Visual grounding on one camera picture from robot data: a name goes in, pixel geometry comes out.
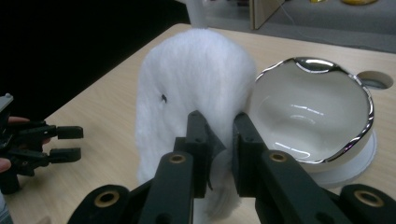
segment yellow object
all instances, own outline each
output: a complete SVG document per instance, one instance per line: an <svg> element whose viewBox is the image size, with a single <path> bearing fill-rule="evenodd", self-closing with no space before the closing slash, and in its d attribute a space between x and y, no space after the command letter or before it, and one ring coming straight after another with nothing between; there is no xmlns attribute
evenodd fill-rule
<svg viewBox="0 0 396 224"><path fill-rule="evenodd" d="M360 5L371 4L373 2L376 2L377 0L341 0L341 1L348 5L360 6Z"/></svg>

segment white fluffy object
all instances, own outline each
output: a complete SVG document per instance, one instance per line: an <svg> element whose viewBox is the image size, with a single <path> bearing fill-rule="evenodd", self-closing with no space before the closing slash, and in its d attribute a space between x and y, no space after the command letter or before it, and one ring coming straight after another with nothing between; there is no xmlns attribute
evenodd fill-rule
<svg viewBox="0 0 396 224"><path fill-rule="evenodd" d="M233 119L244 110L256 75L256 65L242 47L206 29L166 39L142 63L135 126L140 184L154 177L175 138L186 136L194 110L227 147L212 162L213 190L194 200L195 224L227 217L239 204L231 173Z"/></svg>

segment dark wall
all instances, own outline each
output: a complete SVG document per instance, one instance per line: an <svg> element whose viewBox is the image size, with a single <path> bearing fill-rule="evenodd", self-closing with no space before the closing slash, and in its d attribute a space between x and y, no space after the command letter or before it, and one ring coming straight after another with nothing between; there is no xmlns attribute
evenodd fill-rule
<svg viewBox="0 0 396 224"><path fill-rule="evenodd" d="M180 22L173 0L1 1L0 94L12 115L44 119Z"/></svg>

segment bowl rim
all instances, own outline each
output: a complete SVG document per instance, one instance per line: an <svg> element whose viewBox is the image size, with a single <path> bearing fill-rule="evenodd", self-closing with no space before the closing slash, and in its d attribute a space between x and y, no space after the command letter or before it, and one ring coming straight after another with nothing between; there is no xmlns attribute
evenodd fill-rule
<svg viewBox="0 0 396 224"><path fill-rule="evenodd" d="M281 61L279 63L276 63L264 70L256 77L255 83L259 82L261 78L265 76L266 73L268 73L271 70L274 70L275 68L278 68L279 66L285 64L285 63L290 63L293 62L302 69L303 71L307 73L314 73L314 74L326 74L334 71L342 72L345 74L347 77L349 77L352 81L354 81L357 85L360 86L360 88L363 90L363 93L366 96L366 100L369 106L369 113L366 121L366 125L361 132L353 137L352 139L349 140L349 142L343 146L340 150L338 150L335 154L330 156L329 158L323 159L323 160L318 160L318 161L304 161L304 160L299 160L295 159L298 162L301 163L307 163L307 164L321 164L321 163L327 163L331 161L335 161L336 159L340 158L344 154L346 154L350 149L352 149L363 137L365 137L366 134L371 133L371 129L374 125L374 116L375 116L375 109L374 109L374 102L372 98L372 94L370 93L369 89L363 84L361 79L349 73L346 69L338 65L337 63L333 63L331 61L321 59L321 58L315 58L315 57L293 57L289 58L287 60Z"/></svg>

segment wooden table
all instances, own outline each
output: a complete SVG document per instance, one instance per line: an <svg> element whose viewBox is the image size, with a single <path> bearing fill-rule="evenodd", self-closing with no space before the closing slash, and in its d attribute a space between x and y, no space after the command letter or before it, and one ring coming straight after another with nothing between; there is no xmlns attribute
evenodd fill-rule
<svg viewBox="0 0 396 224"><path fill-rule="evenodd" d="M85 137L80 140L52 139L45 145L45 150L81 147L82 159L38 168L35 177L21 176L22 190L6 196L16 224L35 224L44 217L49 217L55 224L66 223L92 190L107 184L128 189L137 187L135 171L139 159L134 145L134 118L139 67L150 49L187 29L190 26L184 24L171 27L48 117L48 124L83 127ZM256 60L259 71L290 57L312 56L338 63L352 74L375 70L396 79L395 54L216 31L245 47ZM377 154L369 169L355 182L381 189L396 198L396 86L372 90L372 95ZM259 223L254 200L243 199L232 217L220 223Z"/></svg>

